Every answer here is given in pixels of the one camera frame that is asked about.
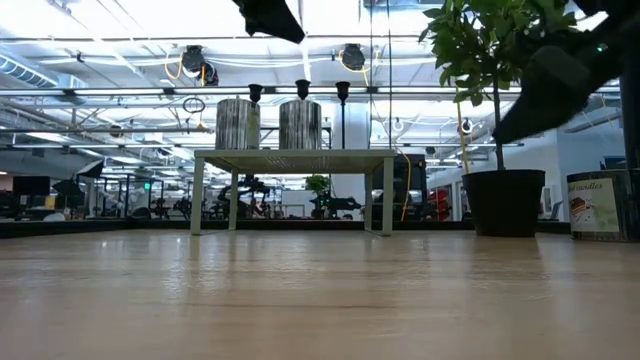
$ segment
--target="table leg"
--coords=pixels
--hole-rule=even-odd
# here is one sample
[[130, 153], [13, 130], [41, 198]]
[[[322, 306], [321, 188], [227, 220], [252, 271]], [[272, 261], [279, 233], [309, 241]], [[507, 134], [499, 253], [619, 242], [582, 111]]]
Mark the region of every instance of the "table leg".
[[393, 163], [394, 158], [384, 158], [384, 184], [382, 200], [382, 235], [391, 236], [393, 230]]
[[364, 175], [364, 229], [371, 231], [373, 219], [373, 174]]
[[204, 181], [204, 158], [196, 158], [193, 173], [193, 198], [191, 199], [191, 235], [201, 234], [202, 220], [202, 191]]
[[235, 230], [238, 219], [238, 169], [231, 170], [231, 199], [229, 201], [229, 230]]

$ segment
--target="cylindrical container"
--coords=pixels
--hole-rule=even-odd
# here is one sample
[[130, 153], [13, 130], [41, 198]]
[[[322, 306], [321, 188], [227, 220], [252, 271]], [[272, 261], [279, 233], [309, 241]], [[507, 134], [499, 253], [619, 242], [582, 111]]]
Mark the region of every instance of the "cylindrical container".
[[260, 105], [243, 99], [220, 101], [216, 117], [216, 149], [259, 148]]
[[280, 149], [322, 149], [322, 107], [307, 100], [280, 105]]

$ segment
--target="black plant pot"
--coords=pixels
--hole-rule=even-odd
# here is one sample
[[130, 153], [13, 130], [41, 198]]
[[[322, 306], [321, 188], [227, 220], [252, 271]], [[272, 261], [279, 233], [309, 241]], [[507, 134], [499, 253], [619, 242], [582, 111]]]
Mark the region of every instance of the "black plant pot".
[[533, 237], [545, 172], [486, 171], [462, 176], [480, 236]]

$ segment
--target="ceiling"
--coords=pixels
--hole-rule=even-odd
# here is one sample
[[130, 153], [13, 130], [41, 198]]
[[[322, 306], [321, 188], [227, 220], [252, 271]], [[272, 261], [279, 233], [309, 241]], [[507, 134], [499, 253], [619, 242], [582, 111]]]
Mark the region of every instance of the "ceiling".
[[[0, 55], [13, 56], [31, 69], [52, 77], [72, 75], [81, 87], [87, 88], [199, 86], [197, 79], [188, 78], [184, 73], [177, 79], [172, 78], [178, 72], [180, 53], [187, 45], [203, 46], [204, 56], [218, 71], [221, 87], [246, 87], [252, 83], [293, 86], [296, 80], [304, 78], [313, 86], [334, 86], [337, 81], [349, 81], [353, 86], [438, 85], [440, 72], [434, 69], [430, 45], [417, 42], [418, 35], [427, 25], [422, 11], [439, 6], [438, 1], [391, 0], [388, 12], [386, 1], [376, 1], [378, 6], [373, 9], [365, 6], [369, 0], [286, 0], [286, 3], [307, 33], [300, 45], [262, 34], [253, 38], [247, 36], [244, 20], [230, 0], [0, 1]], [[365, 70], [368, 71], [348, 71], [339, 61], [340, 51], [348, 43], [360, 45], [367, 58]], [[4, 74], [0, 74], [0, 86], [29, 88], [28, 84]], [[215, 104], [228, 97], [201, 97], [207, 108], [202, 113], [202, 120], [198, 115], [196, 121], [201, 121], [207, 128], [215, 128]], [[294, 97], [264, 96], [262, 125], [277, 126], [278, 105]], [[323, 106], [324, 116], [332, 121], [338, 106], [337, 98], [313, 95], [311, 98]], [[190, 116], [181, 108], [181, 97], [106, 96], [85, 99], [82, 104], [51, 97], [10, 100], [46, 115], [48, 120], [36, 127], [35, 123], [18, 123], [16, 112], [5, 112], [0, 117], [5, 128], [46, 130], [71, 124], [71, 108], [76, 108], [76, 120], [84, 120], [85, 128], [119, 125], [148, 129], [149, 134], [176, 127], [178, 120], [184, 122]], [[354, 101], [369, 102], [369, 99], [354, 98]], [[506, 110], [510, 102], [503, 105]], [[416, 94], [391, 102], [387, 97], [376, 97], [371, 108], [374, 120], [371, 141], [374, 143], [388, 142], [384, 129], [390, 118], [403, 123], [403, 131], [393, 136], [395, 141], [457, 141], [457, 108], [448, 98], [427, 100]], [[470, 103], [461, 104], [462, 116], [480, 127], [488, 123], [492, 112], [493, 104], [488, 102], [475, 108]], [[60, 123], [53, 124], [50, 117]], [[277, 131], [264, 135], [266, 144], [277, 143]], [[209, 133], [165, 133], [154, 139], [166, 144], [211, 144], [212, 136]], [[488, 133], [472, 140], [484, 142], [487, 139]], [[51, 143], [51, 139], [24, 135], [11, 141]], [[81, 138], [69, 135], [65, 141], [136, 144], [145, 140], [144, 136], [115, 139], [108, 134], [93, 134]], [[190, 161], [191, 150], [181, 150], [181, 154], [172, 156]], [[487, 151], [487, 148], [478, 150], [482, 154]], [[101, 149], [92, 152], [113, 155]], [[448, 154], [443, 151], [437, 156]], [[140, 153], [137, 157], [148, 164], [169, 161]]]

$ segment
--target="wooden floor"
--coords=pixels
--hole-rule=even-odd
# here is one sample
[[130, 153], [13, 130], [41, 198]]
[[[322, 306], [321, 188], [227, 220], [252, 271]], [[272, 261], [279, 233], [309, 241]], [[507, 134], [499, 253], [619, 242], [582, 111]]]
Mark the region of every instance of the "wooden floor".
[[179, 231], [0, 242], [2, 359], [639, 359], [640, 246]]

